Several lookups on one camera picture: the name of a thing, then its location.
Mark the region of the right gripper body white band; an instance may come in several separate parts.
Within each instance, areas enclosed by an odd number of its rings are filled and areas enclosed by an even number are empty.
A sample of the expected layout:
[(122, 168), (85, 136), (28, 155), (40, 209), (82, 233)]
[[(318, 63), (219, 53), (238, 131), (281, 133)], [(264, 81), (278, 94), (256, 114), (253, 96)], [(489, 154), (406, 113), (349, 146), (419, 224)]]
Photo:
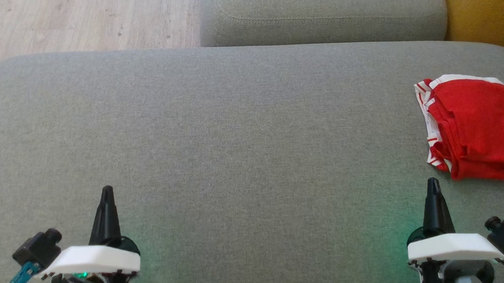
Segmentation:
[(475, 233), (444, 233), (432, 236), (423, 227), (409, 235), (407, 261), (423, 263), (441, 261), (495, 261), (504, 265), (504, 254), (487, 238)]

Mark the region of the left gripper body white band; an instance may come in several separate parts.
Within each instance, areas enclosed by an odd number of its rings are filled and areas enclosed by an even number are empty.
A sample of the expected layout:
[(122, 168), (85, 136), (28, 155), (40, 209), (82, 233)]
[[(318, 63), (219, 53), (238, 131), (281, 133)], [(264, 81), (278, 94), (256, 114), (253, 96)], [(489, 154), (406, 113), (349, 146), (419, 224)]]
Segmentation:
[(114, 274), (134, 276), (141, 270), (141, 253), (126, 236), (106, 240), (102, 245), (70, 246), (64, 249), (37, 278), (53, 275)]

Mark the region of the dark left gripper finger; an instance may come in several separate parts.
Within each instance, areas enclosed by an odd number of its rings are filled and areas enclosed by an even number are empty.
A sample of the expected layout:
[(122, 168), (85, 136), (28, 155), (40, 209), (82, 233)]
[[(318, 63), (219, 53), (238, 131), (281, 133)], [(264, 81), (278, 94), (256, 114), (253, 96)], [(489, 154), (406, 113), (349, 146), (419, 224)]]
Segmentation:
[(104, 219), (106, 212), (106, 201), (107, 201), (107, 189), (108, 186), (104, 186), (101, 191), (100, 203), (97, 206), (95, 213), (95, 219), (90, 233), (90, 244), (100, 244), (104, 240)]
[(121, 234), (122, 233), (120, 229), (119, 215), (116, 207), (114, 189), (109, 185), (107, 191), (105, 239), (119, 238), (121, 237)]

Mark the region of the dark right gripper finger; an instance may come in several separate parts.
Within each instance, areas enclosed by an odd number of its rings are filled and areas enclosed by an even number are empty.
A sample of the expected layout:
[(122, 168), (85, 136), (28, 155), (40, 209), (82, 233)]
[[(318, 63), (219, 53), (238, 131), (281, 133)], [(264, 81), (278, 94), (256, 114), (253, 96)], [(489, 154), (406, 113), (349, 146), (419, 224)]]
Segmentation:
[(431, 230), (434, 230), (439, 235), (454, 234), (455, 227), (447, 202), (441, 191), (440, 183), (436, 178), (434, 178), (433, 197)]
[(437, 230), (437, 208), (439, 193), (439, 181), (436, 178), (429, 178), (427, 180), (427, 193), (425, 197), (423, 222), (423, 231), (426, 235), (434, 235)]

